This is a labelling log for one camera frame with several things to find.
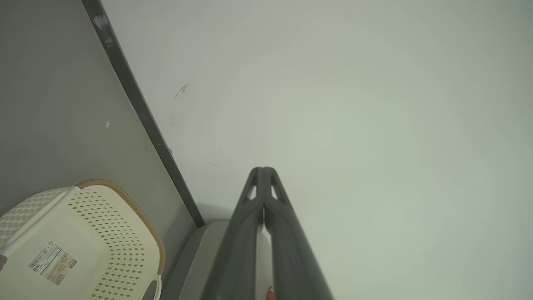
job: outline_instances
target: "product label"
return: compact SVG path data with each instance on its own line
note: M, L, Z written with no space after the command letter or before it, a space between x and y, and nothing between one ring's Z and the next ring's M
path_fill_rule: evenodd
M59 286L78 260L61 246L49 241L28 264L35 274Z

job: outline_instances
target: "white wall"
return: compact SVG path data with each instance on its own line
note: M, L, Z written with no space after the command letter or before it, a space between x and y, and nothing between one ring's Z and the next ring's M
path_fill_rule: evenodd
M269 165L336 299L533 297L532 2L103 3L204 217Z

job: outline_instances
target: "plastic laundry basket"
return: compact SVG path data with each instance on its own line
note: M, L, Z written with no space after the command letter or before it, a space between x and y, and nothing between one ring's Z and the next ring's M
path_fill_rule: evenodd
M141 299L154 280L159 299L164 260L146 215L109 180L38 193L0 217L1 299Z

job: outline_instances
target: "barcode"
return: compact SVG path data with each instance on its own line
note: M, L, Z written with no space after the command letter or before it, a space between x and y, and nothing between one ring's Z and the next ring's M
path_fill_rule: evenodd
M42 259L43 257L48 253L48 247L44 247L39 251L37 256L31 261L31 263L28 265L31 269L33 269Z

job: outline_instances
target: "basket handle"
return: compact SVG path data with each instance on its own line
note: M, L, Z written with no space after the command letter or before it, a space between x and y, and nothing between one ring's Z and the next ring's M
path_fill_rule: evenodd
M144 288L144 292L141 294L141 298L139 298L139 300L142 300L144 298L144 295L146 294L146 292L148 291L148 288L150 287L150 284L152 283L152 281L155 281L156 282L156 292L154 294L154 300L159 300L159 298L161 297L161 275L156 275L156 277L153 277L153 278L150 278L148 280L148 283L146 284L146 287Z

